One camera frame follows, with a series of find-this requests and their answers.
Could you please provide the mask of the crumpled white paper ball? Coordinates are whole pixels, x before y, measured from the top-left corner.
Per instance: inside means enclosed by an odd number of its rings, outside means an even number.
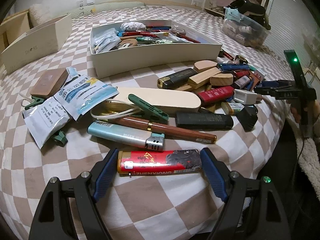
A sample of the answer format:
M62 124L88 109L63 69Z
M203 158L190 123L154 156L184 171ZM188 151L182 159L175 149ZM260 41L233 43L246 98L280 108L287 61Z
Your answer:
M124 22L120 29L122 32L146 31L146 25L141 22Z

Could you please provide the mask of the brown wooden pen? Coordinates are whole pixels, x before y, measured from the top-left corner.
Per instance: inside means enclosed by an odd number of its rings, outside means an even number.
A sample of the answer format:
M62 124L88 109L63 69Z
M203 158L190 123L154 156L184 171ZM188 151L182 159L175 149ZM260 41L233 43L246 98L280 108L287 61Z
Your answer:
M109 122L126 127L142 129L153 133L163 133L175 139L201 142L205 144L214 144L217 141L217 136L214 134L202 133L185 128L179 128L166 124L150 122L145 119L126 116L123 118L111 119Z

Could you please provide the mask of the brown leather pouch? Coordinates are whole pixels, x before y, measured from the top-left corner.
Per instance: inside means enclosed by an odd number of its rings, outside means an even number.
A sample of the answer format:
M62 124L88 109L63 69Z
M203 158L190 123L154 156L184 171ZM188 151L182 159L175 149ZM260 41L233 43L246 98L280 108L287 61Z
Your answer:
M68 77L66 68L45 71L30 90L31 96L47 99L53 96Z

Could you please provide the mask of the black gold lighter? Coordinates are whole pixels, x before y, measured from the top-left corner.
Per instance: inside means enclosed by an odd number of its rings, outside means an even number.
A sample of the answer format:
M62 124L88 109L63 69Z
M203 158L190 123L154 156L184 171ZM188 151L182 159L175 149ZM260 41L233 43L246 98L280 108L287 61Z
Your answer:
M160 89L176 89L181 87L190 77L197 74L197 71L192 68L187 68L179 72L161 77L157 80L157 87Z

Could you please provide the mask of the green long bolster pillow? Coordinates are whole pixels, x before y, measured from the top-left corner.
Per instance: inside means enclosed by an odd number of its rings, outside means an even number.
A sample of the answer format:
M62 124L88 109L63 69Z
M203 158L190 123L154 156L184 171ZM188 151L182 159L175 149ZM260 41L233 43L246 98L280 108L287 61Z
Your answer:
M74 19L74 18L88 16L91 14L96 14L103 11L112 11L112 10L118 10L118 9L133 9L133 8L140 8L144 6L145 6L145 3L143 2L104 2L100 4L86 5L84 7L79 7L67 12L67 14L70 14L71 18Z

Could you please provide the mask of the green plastic clip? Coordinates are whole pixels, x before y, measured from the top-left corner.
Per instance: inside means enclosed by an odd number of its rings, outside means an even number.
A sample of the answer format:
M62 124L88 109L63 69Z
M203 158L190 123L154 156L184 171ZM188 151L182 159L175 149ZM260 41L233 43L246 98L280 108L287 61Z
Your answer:
M167 124L169 121L169 115L159 108L149 104L143 99L134 94L129 94L128 99L137 107L139 107L144 113L141 117L151 122L159 122L161 124Z

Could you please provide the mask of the white fluffy pillow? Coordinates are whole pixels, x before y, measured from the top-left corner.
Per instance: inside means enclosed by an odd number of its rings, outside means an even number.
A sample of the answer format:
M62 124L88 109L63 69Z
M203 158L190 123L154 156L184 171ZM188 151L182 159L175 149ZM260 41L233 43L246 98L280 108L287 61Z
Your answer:
M53 19L49 9L42 4L33 4L29 8L29 16L33 27Z

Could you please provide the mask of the clear plastic storage bin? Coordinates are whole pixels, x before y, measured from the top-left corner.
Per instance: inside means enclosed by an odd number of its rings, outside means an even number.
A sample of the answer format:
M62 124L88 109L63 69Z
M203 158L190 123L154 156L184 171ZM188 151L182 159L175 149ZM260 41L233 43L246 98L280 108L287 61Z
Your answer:
M225 17L222 31L245 47L260 48L270 32L236 9L228 7L224 7L224 9Z

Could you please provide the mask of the large white tray box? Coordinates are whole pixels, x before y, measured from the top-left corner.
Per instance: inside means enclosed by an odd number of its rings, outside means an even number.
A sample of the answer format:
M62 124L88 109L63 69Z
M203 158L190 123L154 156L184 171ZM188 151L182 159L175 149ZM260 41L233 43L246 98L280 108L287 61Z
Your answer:
M169 64L184 61L214 60L217 58L222 44L213 38L199 32L195 27L171 20L140 20L146 26L171 26L183 29L186 37L198 41L198 43L172 43L150 44L124 49L109 50L106 52L94 52L94 37L101 35L108 29L120 31L121 23L113 23L94 27L90 35L90 52L93 67L100 79L161 64Z

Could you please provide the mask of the white blue sachet packet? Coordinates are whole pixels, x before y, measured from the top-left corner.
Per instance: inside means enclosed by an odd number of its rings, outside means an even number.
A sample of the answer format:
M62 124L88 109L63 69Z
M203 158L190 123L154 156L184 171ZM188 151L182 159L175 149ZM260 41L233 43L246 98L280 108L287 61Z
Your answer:
M118 95L118 90L95 77L82 75L62 87L54 98L77 121L93 107Z

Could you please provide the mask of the light blue silver lighter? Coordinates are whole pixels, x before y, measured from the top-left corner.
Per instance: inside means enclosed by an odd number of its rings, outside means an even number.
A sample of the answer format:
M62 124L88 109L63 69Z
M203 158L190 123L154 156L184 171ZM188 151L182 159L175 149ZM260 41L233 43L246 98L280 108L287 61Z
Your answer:
M162 151L164 146L164 134L99 120L89 125L87 133L95 137L152 151Z

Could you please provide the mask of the black lighter with text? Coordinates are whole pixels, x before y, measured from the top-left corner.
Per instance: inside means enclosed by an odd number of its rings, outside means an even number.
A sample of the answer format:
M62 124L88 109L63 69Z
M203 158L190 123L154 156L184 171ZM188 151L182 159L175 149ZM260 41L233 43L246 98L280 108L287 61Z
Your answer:
M231 116L215 113L176 113L176 126L185 129L210 131L230 130L234 126Z

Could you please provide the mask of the small white shoe box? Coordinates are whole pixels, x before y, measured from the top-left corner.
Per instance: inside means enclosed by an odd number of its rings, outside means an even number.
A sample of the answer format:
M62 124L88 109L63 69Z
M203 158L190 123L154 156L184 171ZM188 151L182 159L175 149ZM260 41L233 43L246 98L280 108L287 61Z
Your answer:
M2 52L8 74L47 55L58 52L72 32L70 14L49 20L18 37Z

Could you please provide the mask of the red Zhenxiong lighter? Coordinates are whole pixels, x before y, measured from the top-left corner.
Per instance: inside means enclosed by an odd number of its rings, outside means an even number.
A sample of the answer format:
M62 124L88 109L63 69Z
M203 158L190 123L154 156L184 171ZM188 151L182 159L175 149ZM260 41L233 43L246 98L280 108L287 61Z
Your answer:
M202 168L198 150L120 151L117 171L128 176L162 176L192 173Z

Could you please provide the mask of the white label sachet packet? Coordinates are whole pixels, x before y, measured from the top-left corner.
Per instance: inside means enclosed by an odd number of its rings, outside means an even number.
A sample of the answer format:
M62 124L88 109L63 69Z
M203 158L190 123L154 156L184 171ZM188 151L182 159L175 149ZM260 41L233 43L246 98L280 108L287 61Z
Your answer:
M53 96L49 97L42 104L23 111L22 115L39 149L71 119L61 103Z

